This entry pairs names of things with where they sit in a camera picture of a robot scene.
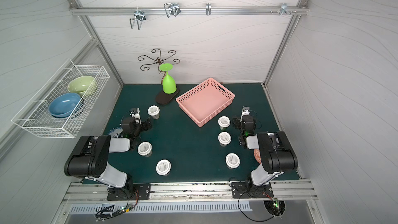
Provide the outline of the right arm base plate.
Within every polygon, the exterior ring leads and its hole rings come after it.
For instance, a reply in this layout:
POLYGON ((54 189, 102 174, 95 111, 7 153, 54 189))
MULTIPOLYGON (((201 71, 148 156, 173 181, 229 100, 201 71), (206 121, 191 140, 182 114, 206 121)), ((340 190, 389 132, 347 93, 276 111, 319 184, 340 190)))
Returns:
POLYGON ((274 197, 270 184, 262 186, 248 185, 242 182, 230 183, 234 199, 270 199, 274 197))

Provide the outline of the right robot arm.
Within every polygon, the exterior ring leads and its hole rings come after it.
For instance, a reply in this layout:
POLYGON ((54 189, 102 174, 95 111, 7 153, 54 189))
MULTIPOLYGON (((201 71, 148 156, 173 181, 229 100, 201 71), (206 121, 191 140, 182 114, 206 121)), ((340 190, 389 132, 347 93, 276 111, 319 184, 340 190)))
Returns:
POLYGON ((257 122, 251 115, 234 117, 232 126, 240 130, 240 146, 260 153, 260 165, 246 180, 247 191, 267 187, 278 176, 297 169, 298 159, 285 132, 256 133, 257 122))

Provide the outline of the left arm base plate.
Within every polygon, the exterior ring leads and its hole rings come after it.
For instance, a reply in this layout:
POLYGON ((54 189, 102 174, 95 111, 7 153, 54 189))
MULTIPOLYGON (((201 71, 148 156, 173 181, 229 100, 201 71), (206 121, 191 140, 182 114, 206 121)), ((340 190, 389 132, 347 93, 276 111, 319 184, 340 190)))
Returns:
POLYGON ((148 200, 151 184, 125 185, 123 188, 108 188, 107 201, 148 200))

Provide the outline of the yogurt cup mid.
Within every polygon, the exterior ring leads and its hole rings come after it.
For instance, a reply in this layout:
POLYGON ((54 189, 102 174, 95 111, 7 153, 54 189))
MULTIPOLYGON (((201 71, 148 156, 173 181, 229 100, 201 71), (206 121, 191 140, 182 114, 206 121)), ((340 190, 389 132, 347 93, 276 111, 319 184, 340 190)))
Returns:
POLYGON ((152 155, 152 145, 149 142, 142 142, 139 144, 137 151, 143 157, 150 157, 152 155))
POLYGON ((218 141, 220 146, 222 147, 226 147, 227 145, 229 145, 231 143, 231 136, 228 132, 221 132, 218 135, 218 141))

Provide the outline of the pink plastic basket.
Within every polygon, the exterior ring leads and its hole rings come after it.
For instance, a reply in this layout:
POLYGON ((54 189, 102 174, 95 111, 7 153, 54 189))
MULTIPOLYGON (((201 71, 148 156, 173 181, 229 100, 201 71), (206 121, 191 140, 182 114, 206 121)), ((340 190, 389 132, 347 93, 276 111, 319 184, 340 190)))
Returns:
POLYGON ((202 127, 232 104, 235 94, 209 78, 176 99, 179 107, 198 126, 202 127))

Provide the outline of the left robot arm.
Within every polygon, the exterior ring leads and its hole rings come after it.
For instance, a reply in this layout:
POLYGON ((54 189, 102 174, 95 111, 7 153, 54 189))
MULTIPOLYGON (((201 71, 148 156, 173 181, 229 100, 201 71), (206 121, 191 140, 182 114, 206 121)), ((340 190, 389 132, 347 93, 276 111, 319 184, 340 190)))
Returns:
POLYGON ((110 153, 134 150, 142 132, 152 129, 151 119, 141 121, 129 117, 121 123, 122 132, 117 137, 110 135, 82 136, 68 157, 64 174, 69 177, 98 181, 128 196, 136 192, 132 176, 111 166, 110 153))

